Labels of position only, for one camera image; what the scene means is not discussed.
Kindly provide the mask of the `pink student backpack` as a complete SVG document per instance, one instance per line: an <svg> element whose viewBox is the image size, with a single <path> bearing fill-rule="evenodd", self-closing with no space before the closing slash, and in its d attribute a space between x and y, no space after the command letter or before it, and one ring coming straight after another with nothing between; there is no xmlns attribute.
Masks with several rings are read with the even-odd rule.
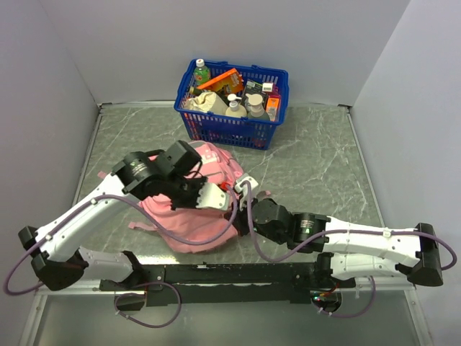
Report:
<svg viewBox="0 0 461 346"><path fill-rule="evenodd" d="M237 180L244 176L242 167L230 152L204 141L192 141L189 145L201 156L202 160L202 165L196 165L190 177L206 177L208 182L221 187L227 183L235 187ZM146 198L139 203L139 206L171 233L187 241L204 241L218 235L232 213L231 211L223 213L219 210L172 210L171 201L165 195ZM219 247L227 240L237 236L239 231L247 228L245 221L235 220L220 239L205 245L191 246L169 236L165 236L164 240L175 252L204 252Z"/></svg>

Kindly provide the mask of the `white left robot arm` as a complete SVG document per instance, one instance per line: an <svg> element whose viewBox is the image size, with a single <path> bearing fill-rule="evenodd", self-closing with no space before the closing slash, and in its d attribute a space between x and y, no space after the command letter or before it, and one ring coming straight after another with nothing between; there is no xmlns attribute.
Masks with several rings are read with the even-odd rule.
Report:
<svg viewBox="0 0 461 346"><path fill-rule="evenodd" d="M130 251L115 254L83 248L85 238L127 206L165 195L173 208L196 208L206 180L190 177L201 156L185 141L167 150L135 151L112 168L91 193L55 221L19 232L30 252L32 269L52 291L63 290L82 278L111 280L132 290L147 278Z"/></svg>

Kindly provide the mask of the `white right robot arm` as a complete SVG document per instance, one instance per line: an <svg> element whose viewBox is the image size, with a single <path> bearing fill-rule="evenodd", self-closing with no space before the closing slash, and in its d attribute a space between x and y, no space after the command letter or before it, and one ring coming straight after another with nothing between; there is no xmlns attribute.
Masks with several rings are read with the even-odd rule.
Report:
<svg viewBox="0 0 461 346"><path fill-rule="evenodd" d="M405 277L414 285L443 284L439 244L429 223L388 229L317 213L292 213L271 198L241 202L252 236L261 235L289 252L317 254L315 281L330 287L356 277Z"/></svg>

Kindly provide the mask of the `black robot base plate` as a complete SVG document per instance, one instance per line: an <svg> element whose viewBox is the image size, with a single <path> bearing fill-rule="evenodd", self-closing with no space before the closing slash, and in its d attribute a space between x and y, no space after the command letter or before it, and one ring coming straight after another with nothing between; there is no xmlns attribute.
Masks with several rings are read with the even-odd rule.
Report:
<svg viewBox="0 0 461 346"><path fill-rule="evenodd" d="M147 306L166 306L176 303L176 295L169 288L163 288L156 282L149 282L147 288L136 290L107 291L121 293L132 291L146 294ZM243 303L262 301L288 301L290 303L310 303L310 295L314 291L307 288L295 288L288 284L270 285L173 285L179 292L182 303Z"/></svg>

